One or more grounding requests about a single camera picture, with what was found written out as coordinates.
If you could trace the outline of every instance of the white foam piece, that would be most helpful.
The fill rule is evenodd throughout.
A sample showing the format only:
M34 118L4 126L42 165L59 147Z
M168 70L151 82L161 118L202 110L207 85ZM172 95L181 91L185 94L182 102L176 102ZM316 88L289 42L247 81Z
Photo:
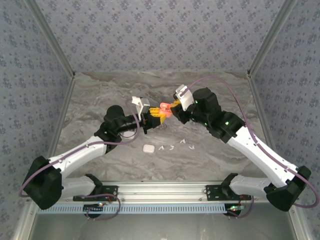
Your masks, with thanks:
M155 146L154 145L149 145L145 144L143 145L143 152L147 154L153 154L155 152Z

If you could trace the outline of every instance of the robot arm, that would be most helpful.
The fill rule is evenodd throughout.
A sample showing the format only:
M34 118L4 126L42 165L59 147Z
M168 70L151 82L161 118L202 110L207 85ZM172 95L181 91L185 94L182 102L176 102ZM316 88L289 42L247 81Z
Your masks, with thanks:
M189 90L183 94L186 89L186 86L181 85L176 90L173 97L180 103L171 106L173 115L183 124L189 120L200 123L213 137L221 139L244 154L267 176L267 178L255 178L231 173L221 184L224 193L266 197L276 208L288 211L306 186L288 169L300 174L306 180L311 175L310 170L305 166L297 167L288 162L255 137L267 152L287 167L287 169L282 168L257 146L241 118L232 112L221 110L217 96L213 92L208 88L201 88L193 94Z
M136 105L139 126L143 128L145 134L149 129L156 128L164 122L166 115L159 114L159 108L150 107L148 99L132 97L132 103ZM24 182L44 166L58 160L58 163L41 171L24 187L24 191L41 209L51 207L60 198L86 196L93 192L102 193L97 191L100 181L90 174L80 178L67 178L67 176L80 166L107 154L117 146L103 144L104 142L120 143L122 141L120 133L137 129L134 116L125 116L123 109L118 105L109 107L103 120L94 136L84 143L49 159L39 156L32 162Z

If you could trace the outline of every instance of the metal frame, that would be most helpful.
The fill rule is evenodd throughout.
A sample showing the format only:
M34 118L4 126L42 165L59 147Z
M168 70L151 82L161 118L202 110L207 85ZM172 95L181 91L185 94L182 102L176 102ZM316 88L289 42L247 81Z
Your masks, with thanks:
M46 40L52 47L53 52L55 53L56 57L60 61L63 69L66 71L66 73L71 77L73 76L73 69L62 50L61 46L59 45L53 31L49 27L49 24L47 23L47 20L43 13L41 12L40 7L36 3L35 0L24 0L26 6L29 8L31 14L33 15L35 21L38 23L40 29L42 30Z
M254 81L249 77L249 85L252 91L253 99L261 121L262 129L266 138L266 143L271 149L275 149L269 125L261 105ZM62 130L69 102L74 89L75 80L72 78L68 86L61 114L58 119L57 127L51 141L47 157L54 155L58 145L59 136ZM218 185L220 181L105 181L104 185L119 186L118 196L126 204L208 204L205 193L206 185ZM255 198L255 203L267 203L264 198ZM232 201L215 201L214 203L234 203ZM71 198L59 201L58 204L75 204ZM34 202L27 202L24 206L20 220L17 224L14 240L26 240L29 238L33 222L39 208ZM310 229L303 210L293 206L289 212L293 228L298 240L313 240Z
M38 209L38 206L33 201L27 201L20 214L12 240L29 239Z
M208 206L212 204L228 204L237 203L237 201L207 201L205 193L206 185L219 185L220 181L104 181L104 185L117 185L118 197L124 203L132 205L146 205L156 206L177 204L193 204L198 206ZM265 198L255 198L256 204L265 204L268 202ZM72 198L67 198L57 202L60 206L77 206L82 207L84 202L74 202ZM38 206L28 200L21 213L21 218L18 222L14 240L26 240L29 238L36 214L46 214L41 211ZM304 214L301 209L293 206L289 212L293 228L298 240L312 240L312 235L309 231L308 225L304 220Z
M254 77L298 0L284 0L249 68Z

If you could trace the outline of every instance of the black cable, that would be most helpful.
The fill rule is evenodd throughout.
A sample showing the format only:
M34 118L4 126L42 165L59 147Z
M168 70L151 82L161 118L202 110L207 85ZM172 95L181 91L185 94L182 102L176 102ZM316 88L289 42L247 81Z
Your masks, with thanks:
M135 129L134 134L132 134L131 136L123 136L121 133L119 133L119 135L125 139L129 139L129 138L132 138L134 135L136 135L136 133L137 133L137 129Z
M213 127L211 126L211 122L210 122L210 118L209 118L209 113L206 114L206 119L207 119L209 128L213 129Z

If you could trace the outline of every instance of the metal floor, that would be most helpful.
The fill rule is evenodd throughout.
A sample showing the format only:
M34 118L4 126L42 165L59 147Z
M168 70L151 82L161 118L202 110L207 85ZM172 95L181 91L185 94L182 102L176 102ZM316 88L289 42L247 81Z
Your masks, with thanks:
M83 214L37 214L29 240L296 240L288 212L254 205L244 219L223 214L120 214L88 221Z

